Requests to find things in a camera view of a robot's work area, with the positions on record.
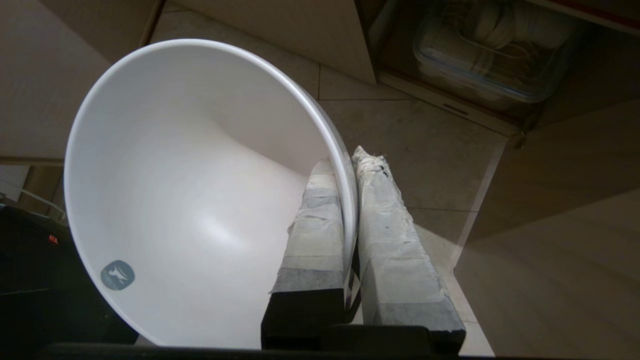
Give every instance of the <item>round logo sticker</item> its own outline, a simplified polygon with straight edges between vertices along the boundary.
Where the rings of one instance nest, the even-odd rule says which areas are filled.
[[[122,260],[116,260],[105,266],[100,273],[102,283],[111,290],[122,290],[136,279],[133,269]]]

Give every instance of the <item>tile floor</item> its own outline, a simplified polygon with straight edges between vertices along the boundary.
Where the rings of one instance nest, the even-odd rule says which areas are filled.
[[[368,85],[168,1],[152,42],[218,40],[271,62],[314,96],[348,149],[386,154],[433,264],[467,327],[461,354],[492,356],[453,276],[506,138],[385,85]]]

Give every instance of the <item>black device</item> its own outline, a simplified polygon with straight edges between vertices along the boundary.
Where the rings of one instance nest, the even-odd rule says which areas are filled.
[[[1,207],[0,269],[0,358],[32,356],[61,341],[136,341],[93,285],[68,228]]]

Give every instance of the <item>plastic storage container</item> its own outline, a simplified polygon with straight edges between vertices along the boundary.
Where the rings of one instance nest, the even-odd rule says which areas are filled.
[[[525,1],[439,0],[413,42],[421,78],[487,108],[544,101],[577,49],[584,22]]]

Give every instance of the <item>white bowl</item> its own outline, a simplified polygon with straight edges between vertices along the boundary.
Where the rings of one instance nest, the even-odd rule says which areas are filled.
[[[231,45],[144,47],[96,82],[71,130],[65,199],[78,253],[111,307],[153,343],[260,348],[287,228],[326,156],[349,266],[355,177],[313,98]]]

